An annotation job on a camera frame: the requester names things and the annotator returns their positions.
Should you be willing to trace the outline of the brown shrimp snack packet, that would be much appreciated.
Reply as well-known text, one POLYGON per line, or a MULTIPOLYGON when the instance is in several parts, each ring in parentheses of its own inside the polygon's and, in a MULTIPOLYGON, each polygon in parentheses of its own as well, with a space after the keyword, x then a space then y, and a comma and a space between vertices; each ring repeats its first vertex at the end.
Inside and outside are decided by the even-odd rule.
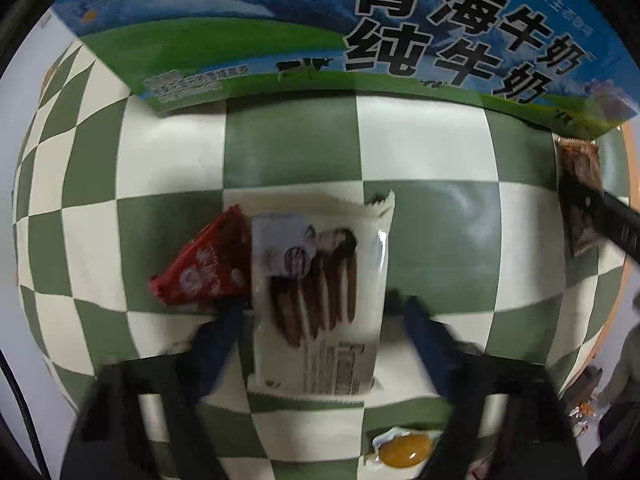
POLYGON ((589 212, 591 197, 603 190, 599 147, 593 142, 555 139, 560 163, 559 198, 568 250, 578 257, 594 246, 599 234, 589 212))

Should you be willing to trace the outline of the yellow cake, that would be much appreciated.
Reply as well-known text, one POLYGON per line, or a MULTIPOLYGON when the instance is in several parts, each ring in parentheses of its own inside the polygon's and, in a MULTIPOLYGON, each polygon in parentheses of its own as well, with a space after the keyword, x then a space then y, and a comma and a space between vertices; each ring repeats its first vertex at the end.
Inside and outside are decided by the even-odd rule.
POLYGON ((363 457, 368 467, 409 469, 426 463, 442 432, 392 427, 372 439, 373 451, 363 457))

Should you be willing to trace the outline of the red small snack packet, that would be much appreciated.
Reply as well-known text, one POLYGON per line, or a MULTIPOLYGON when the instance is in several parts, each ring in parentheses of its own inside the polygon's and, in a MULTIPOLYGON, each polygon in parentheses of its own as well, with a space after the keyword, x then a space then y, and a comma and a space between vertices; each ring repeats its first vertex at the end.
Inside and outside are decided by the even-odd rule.
POLYGON ((250 296, 250 225, 231 206, 198 232, 171 264, 149 280, 152 295, 166 306, 250 296))

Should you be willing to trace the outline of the white chocolate biscuit packet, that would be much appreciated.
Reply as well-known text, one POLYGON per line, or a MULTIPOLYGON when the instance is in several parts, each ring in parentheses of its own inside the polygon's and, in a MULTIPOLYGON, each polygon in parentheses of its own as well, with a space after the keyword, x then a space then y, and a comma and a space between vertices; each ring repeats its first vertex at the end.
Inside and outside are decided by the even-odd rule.
POLYGON ((321 193, 250 194, 254 372, 259 390, 369 392, 382 330, 393 193, 358 203, 321 193))

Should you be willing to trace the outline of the cardboard box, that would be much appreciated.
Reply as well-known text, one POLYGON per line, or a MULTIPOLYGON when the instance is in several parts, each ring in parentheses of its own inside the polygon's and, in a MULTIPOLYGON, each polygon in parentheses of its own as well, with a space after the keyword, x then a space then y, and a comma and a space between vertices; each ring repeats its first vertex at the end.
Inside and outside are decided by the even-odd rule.
POLYGON ((589 0, 56 0, 158 110, 350 90, 498 110, 593 140, 639 111, 639 70, 589 0))

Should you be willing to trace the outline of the green white checkered tablecloth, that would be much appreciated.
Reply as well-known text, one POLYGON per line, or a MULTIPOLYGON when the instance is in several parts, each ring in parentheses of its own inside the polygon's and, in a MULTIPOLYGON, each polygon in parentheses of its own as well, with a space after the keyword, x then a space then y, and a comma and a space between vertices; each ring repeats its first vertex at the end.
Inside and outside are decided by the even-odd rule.
POLYGON ((254 96, 158 116, 71 44, 29 112, 13 226, 22 306, 78 408, 107 360, 157 356, 204 321, 149 278, 252 193, 396 198, 387 285, 463 340, 565 387, 620 290, 610 243, 565 255, 552 135, 446 102, 254 96))

